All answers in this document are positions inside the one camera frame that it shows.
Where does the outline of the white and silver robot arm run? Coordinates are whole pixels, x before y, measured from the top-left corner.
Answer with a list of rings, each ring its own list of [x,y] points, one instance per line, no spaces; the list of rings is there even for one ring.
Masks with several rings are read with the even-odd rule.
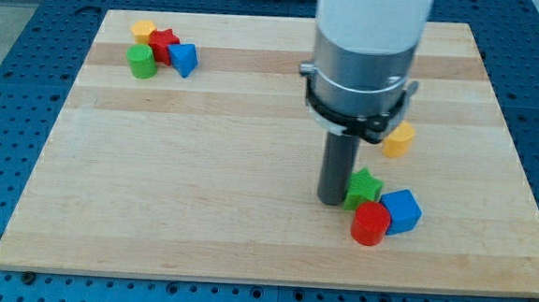
[[[433,0],[317,0],[310,87],[323,106],[369,117],[400,100]]]

